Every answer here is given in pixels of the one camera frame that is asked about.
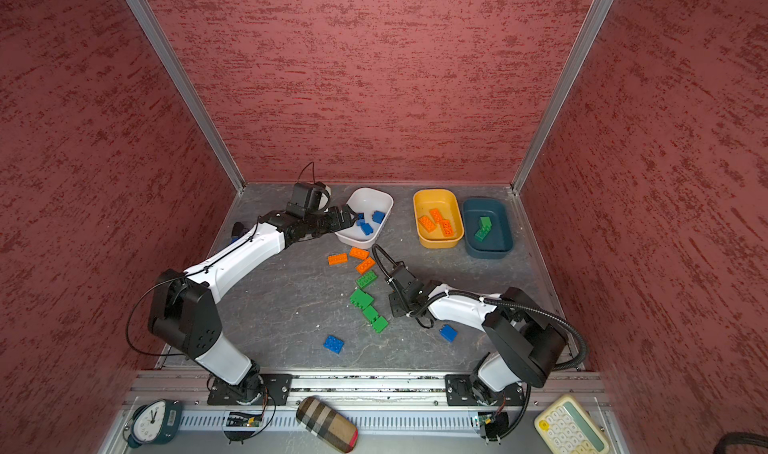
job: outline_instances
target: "alarm clock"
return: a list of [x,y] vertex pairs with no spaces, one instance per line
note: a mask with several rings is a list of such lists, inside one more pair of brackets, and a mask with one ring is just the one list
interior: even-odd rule
[[134,411],[128,445],[165,444],[176,436],[181,423],[181,402],[158,399]]

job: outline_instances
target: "plastic container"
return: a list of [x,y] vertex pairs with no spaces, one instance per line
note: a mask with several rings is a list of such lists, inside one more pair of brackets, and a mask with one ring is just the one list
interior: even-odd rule
[[[418,219],[421,216],[429,215],[430,209],[439,209],[440,215],[444,219],[451,221],[453,227],[453,236],[447,238],[442,235],[442,229],[428,232]],[[418,241],[427,249],[445,249],[454,248],[464,236],[464,224],[462,224],[462,213],[458,209],[456,196],[447,189],[423,189],[413,195],[413,212],[416,214],[416,229],[418,231]]]
[[[462,204],[462,216],[467,225],[464,245],[467,254],[478,259],[501,259],[512,250],[512,229],[504,204],[490,198],[470,198]],[[487,216],[491,219],[491,232],[483,242],[475,239],[475,232],[480,229],[479,220]]]
[[[395,201],[386,192],[370,188],[360,188],[352,193],[346,203],[355,212],[364,213],[366,222],[373,228],[373,234],[366,236],[360,226],[354,225],[340,230],[336,233],[336,236],[339,237],[341,242],[354,248],[370,249],[389,219],[389,214],[392,212],[392,206],[395,204]],[[371,218],[375,210],[380,210],[385,214],[384,220],[380,224],[373,222]]]

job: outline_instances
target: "calculator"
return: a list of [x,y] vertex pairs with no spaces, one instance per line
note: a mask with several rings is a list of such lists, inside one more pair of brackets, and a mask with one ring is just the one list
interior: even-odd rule
[[562,396],[534,421],[554,454],[606,454],[610,444],[570,394]]

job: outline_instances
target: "orange building block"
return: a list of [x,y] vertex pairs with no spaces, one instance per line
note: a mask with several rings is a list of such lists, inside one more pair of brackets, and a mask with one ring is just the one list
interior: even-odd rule
[[446,236],[447,238],[450,238],[453,236],[453,226],[451,226],[451,221],[448,219],[443,219],[440,221],[440,227],[442,228],[442,235]]
[[435,226],[435,223],[432,222],[427,216],[421,216],[418,219],[418,222],[422,225],[422,227],[427,229],[427,232],[432,232],[437,228],[437,226]]
[[335,266],[337,264],[344,264],[349,259],[346,257],[346,253],[344,254],[336,254],[335,256],[328,256],[328,265],[329,266]]
[[360,248],[352,248],[352,250],[350,251],[350,256],[357,257],[360,260],[367,259],[368,251]]
[[435,220],[437,224],[440,224],[442,221],[442,216],[440,215],[440,210],[438,209],[432,209],[429,211],[429,213],[432,215],[432,218]]
[[360,263],[360,266],[355,267],[357,269],[357,272],[360,274],[365,274],[368,269],[376,265],[376,261],[373,260],[373,258],[369,257],[368,259],[365,259],[363,262]]

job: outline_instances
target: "red wall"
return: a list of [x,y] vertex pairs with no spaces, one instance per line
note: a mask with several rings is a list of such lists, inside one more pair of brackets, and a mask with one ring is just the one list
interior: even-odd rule
[[92,452],[234,190],[123,0],[0,6],[0,452]]
[[149,0],[246,180],[510,182],[592,0]]
[[768,434],[768,0],[616,0],[523,200],[633,453]]

